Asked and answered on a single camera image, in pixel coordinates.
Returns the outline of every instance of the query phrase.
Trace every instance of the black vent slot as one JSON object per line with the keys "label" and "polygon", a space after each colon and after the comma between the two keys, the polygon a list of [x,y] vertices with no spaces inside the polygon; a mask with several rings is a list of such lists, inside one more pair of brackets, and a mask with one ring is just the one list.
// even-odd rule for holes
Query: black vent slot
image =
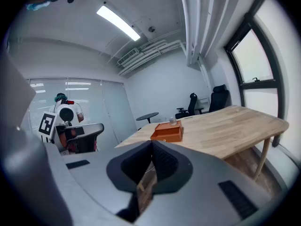
{"label": "black vent slot", "polygon": [[241,219],[245,219],[255,213],[257,208],[244,195],[244,193],[231,181],[219,183],[225,196],[231,202]]}

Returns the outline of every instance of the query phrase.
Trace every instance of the person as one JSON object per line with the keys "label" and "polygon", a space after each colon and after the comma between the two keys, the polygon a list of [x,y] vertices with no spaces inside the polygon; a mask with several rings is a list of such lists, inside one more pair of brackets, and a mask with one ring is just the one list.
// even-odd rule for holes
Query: person
{"label": "person", "polygon": [[[62,100],[67,100],[67,96],[63,93],[58,93],[55,97],[55,104],[52,105],[50,108],[49,108],[49,112],[52,112],[52,113],[57,113],[57,109],[58,107],[60,106]],[[75,103],[73,105],[70,105],[70,106],[73,106],[73,109],[74,111],[76,112],[77,114],[77,118],[79,120],[79,122],[83,121],[84,120],[84,115],[83,115],[83,112],[79,106],[79,104]]]}

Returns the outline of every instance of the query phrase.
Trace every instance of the air vent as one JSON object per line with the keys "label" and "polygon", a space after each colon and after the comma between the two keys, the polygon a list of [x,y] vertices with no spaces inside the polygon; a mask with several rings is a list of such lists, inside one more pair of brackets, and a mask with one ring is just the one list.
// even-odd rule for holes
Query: air vent
{"label": "air vent", "polygon": [[117,61],[117,65],[123,65],[128,60],[134,58],[139,54],[139,50],[134,48],[131,51],[129,51],[126,55],[124,55],[120,60]]}
{"label": "air vent", "polygon": [[257,211],[257,208],[233,182],[222,182],[218,186],[220,186],[241,219],[245,219]]}

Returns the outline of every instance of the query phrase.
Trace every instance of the office chair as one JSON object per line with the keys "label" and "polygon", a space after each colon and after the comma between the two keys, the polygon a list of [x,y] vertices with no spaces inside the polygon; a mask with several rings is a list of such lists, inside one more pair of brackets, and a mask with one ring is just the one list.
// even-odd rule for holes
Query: office chair
{"label": "office chair", "polygon": [[229,91],[226,90],[226,86],[224,84],[214,87],[213,93],[211,94],[211,104],[208,112],[210,113],[225,108],[228,97]]}
{"label": "office chair", "polygon": [[194,109],[197,100],[198,100],[198,96],[195,93],[192,93],[190,95],[190,104],[188,106],[188,110],[184,110],[184,108],[177,108],[177,110],[179,110],[180,113],[175,114],[175,118],[180,119],[180,118],[184,118],[184,117],[187,117],[187,116],[195,115],[195,113],[194,113],[195,110],[199,110],[200,113],[201,113],[201,110],[203,108]]}

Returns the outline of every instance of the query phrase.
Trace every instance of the ceiling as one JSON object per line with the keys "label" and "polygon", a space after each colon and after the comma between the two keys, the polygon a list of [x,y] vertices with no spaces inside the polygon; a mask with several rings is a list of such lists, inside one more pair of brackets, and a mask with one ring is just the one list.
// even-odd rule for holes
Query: ceiling
{"label": "ceiling", "polygon": [[[123,18],[141,38],[134,42],[96,12],[106,6]],[[150,26],[156,30],[148,31]],[[120,58],[132,48],[159,37],[186,41],[181,0],[66,0],[37,11],[23,8],[11,27],[10,40],[60,40]]]}

